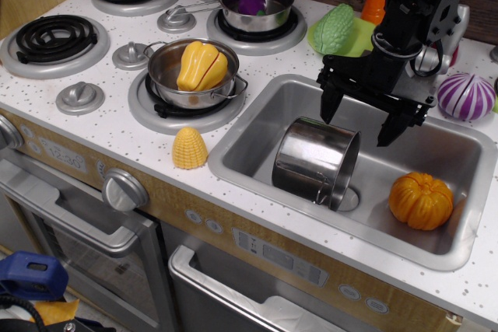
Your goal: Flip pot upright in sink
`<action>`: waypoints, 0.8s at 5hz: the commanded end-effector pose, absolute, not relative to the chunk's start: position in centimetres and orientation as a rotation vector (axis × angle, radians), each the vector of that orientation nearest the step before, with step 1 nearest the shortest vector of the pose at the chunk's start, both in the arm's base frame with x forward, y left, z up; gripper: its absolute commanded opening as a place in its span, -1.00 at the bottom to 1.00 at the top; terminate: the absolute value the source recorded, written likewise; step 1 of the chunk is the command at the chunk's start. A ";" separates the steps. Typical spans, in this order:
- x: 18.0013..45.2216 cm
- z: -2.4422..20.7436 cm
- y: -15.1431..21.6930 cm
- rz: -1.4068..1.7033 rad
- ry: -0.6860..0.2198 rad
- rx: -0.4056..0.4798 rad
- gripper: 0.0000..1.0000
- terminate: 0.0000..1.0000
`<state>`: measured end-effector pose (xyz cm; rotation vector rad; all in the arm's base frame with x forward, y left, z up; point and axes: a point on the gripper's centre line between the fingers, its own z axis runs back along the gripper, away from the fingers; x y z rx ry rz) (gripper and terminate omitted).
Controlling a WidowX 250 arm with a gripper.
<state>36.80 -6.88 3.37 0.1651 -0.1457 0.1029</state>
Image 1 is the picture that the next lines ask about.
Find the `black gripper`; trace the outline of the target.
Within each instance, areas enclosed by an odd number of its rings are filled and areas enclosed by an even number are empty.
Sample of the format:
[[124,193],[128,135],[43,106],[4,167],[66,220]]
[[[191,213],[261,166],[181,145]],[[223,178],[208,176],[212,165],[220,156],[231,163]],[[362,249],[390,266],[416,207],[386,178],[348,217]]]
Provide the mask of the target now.
[[407,61],[381,52],[359,58],[325,55],[317,83],[322,89],[321,119],[330,124],[344,96],[388,113],[377,136],[377,146],[387,147],[408,127],[421,125],[436,104],[435,78],[409,77]]

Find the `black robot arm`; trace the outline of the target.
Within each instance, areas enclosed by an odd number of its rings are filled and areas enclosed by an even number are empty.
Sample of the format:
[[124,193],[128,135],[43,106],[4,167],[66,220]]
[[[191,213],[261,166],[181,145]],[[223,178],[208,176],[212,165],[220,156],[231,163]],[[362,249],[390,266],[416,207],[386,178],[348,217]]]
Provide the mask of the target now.
[[434,81],[466,30],[460,0],[386,0],[371,36],[373,49],[358,58],[327,54],[317,81],[320,116],[330,123],[344,96],[387,113],[377,137],[390,145],[421,125],[437,104]]

